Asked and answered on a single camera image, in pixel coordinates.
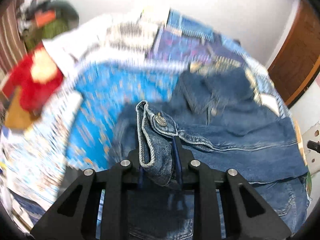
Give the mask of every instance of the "denim jeans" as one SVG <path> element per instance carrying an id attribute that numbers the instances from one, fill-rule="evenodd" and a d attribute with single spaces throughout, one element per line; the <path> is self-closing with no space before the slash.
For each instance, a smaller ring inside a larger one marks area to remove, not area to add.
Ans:
<path id="1" fill-rule="evenodd" d="M 210 63 L 215 60 L 212 53 L 219 55 L 217 49 L 229 50 L 237 56 L 241 56 L 251 69 L 257 82 L 259 93 L 270 95 L 275 98 L 281 118 L 290 117 L 290 112 L 276 91 L 271 81 L 268 71 L 263 65 L 249 56 L 249 54 L 231 38 L 217 33 L 211 27 L 206 26 L 196 20 L 185 17 L 177 11 L 171 10 L 168 17 L 167 26 L 181 32 L 181 36 L 168 34 L 168 31 L 159 31 L 150 58 L 162 60 L 197 61 Z M 211 51 L 204 49 L 207 44 L 215 44 Z"/>
<path id="2" fill-rule="evenodd" d="M 216 71 L 206 77 L 184 72 L 170 102 L 151 105 L 142 101 L 136 107 L 124 107 L 111 151 L 125 158 L 138 147 L 146 174 L 168 191 L 161 201 L 161 193 L 132 194 L 132 235 L 143 239 L 192 236 L 193 195 L 170 191 L 174 179 L 170 140 L 175 135 L 196 159 L 211 168 L 238 170 L 292 232 L 299 229 L 308 206 L 302 179 L 308 169 L 290 118 L 280 118 L 257 104 L 251 85 L 243 68 Z M 176 200 L 174 207 L 169 205 L 172 199 Z M 172 209 L 179 212 L 174 215 Z"/>

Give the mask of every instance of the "blue floral fabric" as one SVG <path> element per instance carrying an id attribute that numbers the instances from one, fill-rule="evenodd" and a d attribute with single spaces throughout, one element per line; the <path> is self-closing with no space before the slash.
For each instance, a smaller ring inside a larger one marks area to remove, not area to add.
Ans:
<path id="1" fill-rule="evenodd" d="M 118 63 L 92 64 L 75 89 L 84 101 L 70 131 L 68 165 L 96 171 L 110 168 L 120 156 L 110 156 L 113 127 L 125 103 L 169 101 L 178 74 L 119 68 Z"/>

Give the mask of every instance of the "denim seam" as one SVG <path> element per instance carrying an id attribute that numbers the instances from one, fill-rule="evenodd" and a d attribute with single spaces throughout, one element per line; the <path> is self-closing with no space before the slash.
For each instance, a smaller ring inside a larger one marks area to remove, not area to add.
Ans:
<path id="1" fill-rule="evenodd" d="M 297 226 L 297 203 L 296 203 L 296 197 L 294 197 L 294 203 L 293 205 L 294 206 L 294 216 L 293 216 L 293 225 L 292 225 L 292 228 L 296 228 Z"/>
<path id="2" fill-rule="evenodd" d="M 144 168 L 148 168 L 148 167 L 151 167 L 154 165 L 154 162 L 155 162 L 155 150 L 154 148 L 152 147 L 152 144 L 151 144 L 151 140 L 150 140 L 150 137 L 149 137 L 149 134 L 147 133 L 146 131 L 146 128 L 144 127 L 144 123 L 146 121 L 146 118 L 147 116 L 144 114 L 143 117 L 142 117 L 142 124 L 141 124 L 141 129 L 143 131 L 143 134 L 144 136 L 146 137 L 147 139 L 147 143 L 148 143 L 148 146 L 149 146 L 149 149 L 150 149 L 150 162 L 149 163 L 145 163 L 144 161 L 144 155 L 143 155 L 143 164 L 140 162 L 141 166 L 144 167 Z"/>
<path id="3" fill-rule="evenodd" d="M 288 214 L 290 208 L 295 204 L 295 195 L 292 193 L 293 192 L 293 188 L 292 186 L 289 184 L 288 185 L 290 188 L 288 188 L 288 192 L 290 192 L 290 195 L 289 195 L 289 199 L 288 199 L 288 204 L 286 206 L 286 208 L 284 210 L 277 210 L 277 209 L 273 209 L 277 214 L 278 216 L 285 216 Z"/>
<path id="4" fill-rule="evenodd" d="M 239 148 L 239 147 L 234 147 L 234 148 L 227 148 L 227 149 L 219 149 L 219 148 L 214 148 L 214 150 L 220 151 L 220 152 L 226 152 L 226 151 L 231 151 L 231 150 L 241 150 L 241 151 L 258 151 L 266 148 L 272 148 L 272 147 L 288 147 L 297 144 L 297 142 L 292 142 L 292 143 L 287 143 L 287 144 L 270 144 L 270 145 L 265 145 L 257 148 Z"/>
<path id="5" fill-rule="evenodd" d="M 152 124 L 151 124 L 151 126 L 152 126 L 152 128 L 153 128 L 158 134 L 160 134 L 160 135 L 166 135 L 166 136 L 169 137 L 169 138 L 178 135 L 178 129 L 176 128 L 176 125 L 175 125 L 176 131 L 177 131 L 176 133 L 174 133 L 174 132 L 167 132 L 167 131 L 163 131 L 163 130 L 161 130 L 161 129 L 158 129 L 158 126 L 156 125 L 154 118 L 152 118 Z"/>
<path id="6" fill-rule="evenodd" d="M 141 127 L 140 127 L 140 112 L 138 111 L 139 104 L 136 106 L 137 112 L 137 132 L 138 132 L 138 141 L 139 141 L 139 162 L 141 166 L 146 166 L 144 163 L 144 150 L 142 148 L 142 136 L 141 136 Z"/>
<path id="7" fill-rule="evenodd" d="M 184 140 L 186 143 L 192 144 L 192 145 L 205 145 L 209 147 L 210 149 L 214 150 L 213 145 L 210 145 L 209 143 L 206 142 L 201 142 L 199 139 L 197 141 L 189 141 L 187 138 L 182 137 L 182 140 Z"/>

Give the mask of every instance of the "red fabric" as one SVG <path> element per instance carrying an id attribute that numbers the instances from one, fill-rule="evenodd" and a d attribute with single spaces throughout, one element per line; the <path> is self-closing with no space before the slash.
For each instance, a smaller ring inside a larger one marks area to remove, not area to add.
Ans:
<path id="1" fill-rule="evenodd" d="M 61 85 L 63 74 L 58 69 L 54 79 L 46 84 L 35 83 L 31 76 L 31 67 L 33 65 L 33 52 L 24 56 L 24 58 L 13 68 L 9 81 L 14 86 L 21 86 L 20 106 L 26 111 L 39 111 L 52 95 L 52 93 Z"/>

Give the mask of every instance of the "pile of clothes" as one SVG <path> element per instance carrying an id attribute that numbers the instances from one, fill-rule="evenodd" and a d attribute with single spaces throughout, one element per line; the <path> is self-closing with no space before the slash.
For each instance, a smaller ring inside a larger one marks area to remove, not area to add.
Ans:
<path id="1" fill-rule="evenodd" d="M 109 169 L 137 148 L 161 190 L 129 194 L 132 239 L 191 239 L 194 196 L 174 188 L 173 136 L 211 168 L 238 170 L 293 233 L 303 224 L 299 128 L 238 41 L 172 9 L 146 8 L 42 43 L 64 80 L 40 119 L 1 140 L 4 188 L 32 224 L 81 171 Z"/>
<path id="2" fill-rule="evenodd" d="M 17 26 L 27 51 L 33 50 L 42 39 L 79 25 L 79 15 L 66 0 L 32 0 L 17 10 Z"/>

